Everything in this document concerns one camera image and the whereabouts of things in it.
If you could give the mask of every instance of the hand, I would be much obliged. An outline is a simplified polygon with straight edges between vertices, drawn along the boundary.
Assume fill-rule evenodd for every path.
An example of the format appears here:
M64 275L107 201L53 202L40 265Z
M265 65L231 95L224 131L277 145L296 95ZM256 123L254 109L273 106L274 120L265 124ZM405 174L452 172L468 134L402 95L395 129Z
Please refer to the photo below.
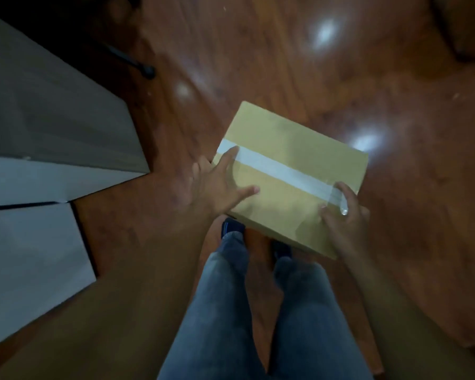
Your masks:
M363 258L368 254L368 222L370 212L361 207L357 195L345 183L336 183L348 204L348 214L338 216L327 206L320 207L320 216L327 225L329 239L343 259Z
M216 167L213 167L204 156L192 166L193 204L209 210L210 216L217 217L260 191L256 185L237 188L228 184L227 168L238 151L238 146L230 148L222 155Z

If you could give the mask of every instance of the foot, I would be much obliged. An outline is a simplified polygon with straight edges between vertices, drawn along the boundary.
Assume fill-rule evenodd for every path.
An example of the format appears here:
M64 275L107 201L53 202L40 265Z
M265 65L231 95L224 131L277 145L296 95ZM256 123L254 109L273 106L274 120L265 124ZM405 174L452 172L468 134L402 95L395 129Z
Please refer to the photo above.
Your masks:
M229 232L240 232L241 234L245 233L245 225L241 224L239 221L233 219L232 217L227 217L222 224L222 234L221 237L227 235Z
M282 257L292 258L292 248L281 241L271 240L271 251L275 263Z

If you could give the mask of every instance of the pant leg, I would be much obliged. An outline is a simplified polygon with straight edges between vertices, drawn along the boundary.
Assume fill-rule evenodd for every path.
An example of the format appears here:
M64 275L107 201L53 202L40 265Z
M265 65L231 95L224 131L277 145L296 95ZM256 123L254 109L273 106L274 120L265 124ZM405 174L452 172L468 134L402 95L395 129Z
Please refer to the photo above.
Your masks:
M317 263L282 257L274 278L285 297L269 374L281 379L372 380L325 270Z
M245 290L248 251L230 232L212 253L158 380L264 378Z

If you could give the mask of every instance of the jeans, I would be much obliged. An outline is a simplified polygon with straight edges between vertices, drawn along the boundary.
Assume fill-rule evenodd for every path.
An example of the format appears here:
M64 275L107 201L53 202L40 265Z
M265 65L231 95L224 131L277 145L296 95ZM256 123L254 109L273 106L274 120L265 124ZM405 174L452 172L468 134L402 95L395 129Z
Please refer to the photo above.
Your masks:
M159 380L373 379L324 269L289 257L274 266L285 296L266 373L253 342L248 259L242 234L225 235L206 262Z

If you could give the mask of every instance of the white tape strip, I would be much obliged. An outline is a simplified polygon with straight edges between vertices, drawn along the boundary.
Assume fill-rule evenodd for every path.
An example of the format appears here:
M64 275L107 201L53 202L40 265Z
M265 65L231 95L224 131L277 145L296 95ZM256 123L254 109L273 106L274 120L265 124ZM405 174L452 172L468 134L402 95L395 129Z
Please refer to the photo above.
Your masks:
M237 144L234 144L232 141L223 139L218 147L217 153L223 154L236 145ZM340 207L344 215L348 212L345 197L339 189L336 189L332 185L325 184L314 177L305 175L302 172L242 146L240 146L236 161L248 165L257 171L266 173L266 175L274 177L275 179L282 180L289 185L295 186L331 204L335 204Z

